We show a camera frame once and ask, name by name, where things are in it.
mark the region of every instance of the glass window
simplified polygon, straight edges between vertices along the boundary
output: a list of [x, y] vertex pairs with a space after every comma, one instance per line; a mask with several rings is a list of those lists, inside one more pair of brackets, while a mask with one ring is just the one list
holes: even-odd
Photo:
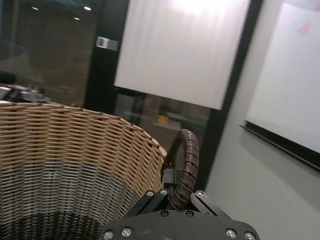
[[99, 0], [0, 0], [0, 71], [44, 88], [59, 104], [84, 101]]
[[[210, 111], [209, 107], [119, 88], [114, 114], [147, 131], [168, 152], [180, 129], [192, 131], [200, 148]], [[181, 168], [182, 151], [178, 158]]]

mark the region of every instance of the black metal plate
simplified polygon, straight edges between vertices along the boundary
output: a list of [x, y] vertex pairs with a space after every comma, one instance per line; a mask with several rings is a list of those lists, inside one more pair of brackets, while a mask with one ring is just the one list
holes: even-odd
[[[253, 233], [260, 240], [257, 232], [248, 224], [225, 217], [193, 212], [187, 216], [186, 210], [168, 210], [168, 216], [162, 216], [162, 211], [127, 217], [110, 222], [102, 228], [100, 240], [104, 233], [113, 232], [112, 240], [246, 240], [245, 233]], [[130, 228], [132, 234], [124, 237], [121, 232]], [[226, 230], [236, 232], [236, 238], [226, 235]]]

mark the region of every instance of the wicker basket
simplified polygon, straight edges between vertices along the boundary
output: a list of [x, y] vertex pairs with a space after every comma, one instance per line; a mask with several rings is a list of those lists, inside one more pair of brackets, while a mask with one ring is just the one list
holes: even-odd
[[146, 192], [165, 150], [121, 117], [0, 103], [0, 239], [97, 239]]

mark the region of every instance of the black door frame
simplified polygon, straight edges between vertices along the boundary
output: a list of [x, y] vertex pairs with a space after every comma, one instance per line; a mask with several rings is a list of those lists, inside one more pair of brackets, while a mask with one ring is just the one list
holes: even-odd
[[[204, 190], [206, 187], [263, 1], [250, 1], [222, 109], [210, 111], [199, 153], [200, 166], [195, 190]], [[119, 47], [121, 46], [129, 3], [130, 0], [102, 1], [96, 37], [115, 40], [119, 42]], [[107, 114], [114, 113], [117, 97], [117, 87], [114, 86], [114, 82], [119, 55], [119, 50], [94, 47], [84, 101], [85, 108]]]

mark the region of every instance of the yellow object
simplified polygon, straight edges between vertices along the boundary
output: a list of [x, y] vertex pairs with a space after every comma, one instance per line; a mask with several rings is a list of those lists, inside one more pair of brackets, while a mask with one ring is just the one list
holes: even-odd
[[156, 117], [156, 122], [158, 124], [167, 124], [169, 122], [169, 117], [164, 115], [158, 115]]

